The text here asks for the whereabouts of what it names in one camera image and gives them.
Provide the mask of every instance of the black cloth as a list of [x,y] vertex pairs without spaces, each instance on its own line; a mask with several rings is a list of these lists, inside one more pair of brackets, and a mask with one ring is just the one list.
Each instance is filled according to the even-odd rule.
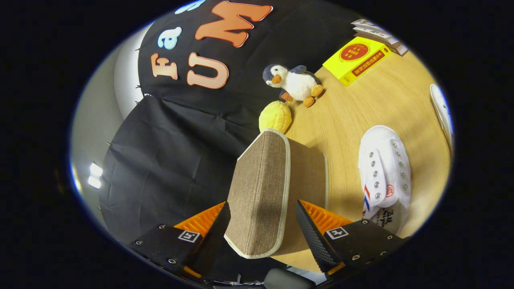
[[[219,1],[206,1],[181,14],[171,11],[150,27],[142,41],[138,68],[145,97],[112,140],[99,191],[108,230],[122,243],[225,201],[237,158],[259,134],[260,112],[278,99],[278,90],[262,79],[264,67],[302,64],[316,72],[353,38],[351,22],[360,18],[321,1],[237,2],[273,6],[261,22],[251,22],[255,27],[246,30],[249,37],[239,48],[220,39],[194,38],[200,25],[221,19],[211,13]],[[178,26],[182,33],[176,46],[159,48],[158,36]],[[211,68],[188,66],[192,52],[228,67],[229,78],[222,88],[186,83],[191,69],[215,77]],[[177,80],[153,76],[154,53],[177,64]],[[262,281],[268,270],[284,266],[272,258],[244,259],[224,242],[211,273],[229,281],[237,273],[249,282]]]

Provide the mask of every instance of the book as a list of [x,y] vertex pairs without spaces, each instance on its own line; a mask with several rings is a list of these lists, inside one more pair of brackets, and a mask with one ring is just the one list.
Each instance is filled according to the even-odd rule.
[[353,21],[352,24],[357,26],[357,27],[360,27],[360,28],[366,28],[366,29],[369,29],[369,30],[375,30],[377,32],[382,32],[382,33],[385,33],[385,34],[389,34],[385,29],[379,27],[378,25],[376,25],[376,24],[374,24],[371,21],[366,20],[366,19],[359,19],[359,20]]
[[348,86],[389,54],[391,50],[384,43],[355,37],[326,60],[323,66]]
[[373,36],[376,38],[383,39],[387,41],[389,44],[395,44],[396,42],[399,42],[398,39],[394,38],[392,35],[384,33],[384,32],[378,32],[375,30],[370,30],[367,28],[360,28],[360,27],[354,27],[353,28],[356,32],[364,33],[369,36]]
[[384,44],[387,45],[387,47],[389,47],[389,49],[392,52],[394,52],[394,53],[396,53],[396,54],[398,54],[400,56],[404,56],[405,53],[407,53],[407,51],[409,51],[409,49],[404,44],[402,44],[400,42],[396,42],[395,44],[389,44],[389,42],[387,42],[387,41],[385,41],[385,40],[383,40],[381,38],[376,38],[376,37],[369,36],[367,34],[360,33],[360,32],[355,33],[354,36],[355,37],[368,38],[368,39],[371,39],[371,40],[374,40],[374,41],[378,41],[380,43],[384,43]]

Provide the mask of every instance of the letter m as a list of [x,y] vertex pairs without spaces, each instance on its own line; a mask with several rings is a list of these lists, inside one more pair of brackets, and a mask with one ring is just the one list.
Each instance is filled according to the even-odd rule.
[[212,13],[220,16],[223,20],[203,24],[196,30],[195,39],[200,40],[205,37],[218,38],[232,42],[234,47],[241,47],[248,33],[233,33],[230,30],[246,30],[253,29],[253,25],[243,19],[241,16],[250,18],[253,22],[259,22],[264,19],[271,11],[272,6],[269,5],[251,5],[240,4],[223,1],[212,8]]

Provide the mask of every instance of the white wall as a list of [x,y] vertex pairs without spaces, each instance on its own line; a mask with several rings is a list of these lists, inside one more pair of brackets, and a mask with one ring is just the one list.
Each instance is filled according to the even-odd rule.
[[142,98],[137,59],[144,35],[151,23],[111,52],[86,84],[77,105],[72,126],[70,162],[75,186],[93,216],[105,226],[98,190],[87,180],[90,165],[103,166],[103,159],[123,120]]
[[152,23],[143,27],[125,41],[116,61],[114,68],[114,90],[123,119],[136,106],[136,101],[140,101],[143,98],[141,89],[136,88],[139,85],[137,69],[139,51],[136,51],[136,49],[141,45],[143,37],[151,25]]
[[91,187],[89,166],[102,166],[108,144],[123,118],[114,93],[114,65],[121,47],[116,48],[98,67],[77,105],[72,126],[70,161],[79,194],[93,215],[105,225],[98,206],[98,190]]

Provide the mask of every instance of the yellow box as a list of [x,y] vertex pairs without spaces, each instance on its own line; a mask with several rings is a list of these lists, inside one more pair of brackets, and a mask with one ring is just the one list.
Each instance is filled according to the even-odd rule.
[[389,54],[391,50],[385,44],[355,37],[325,61],[323,66],[348,86]]

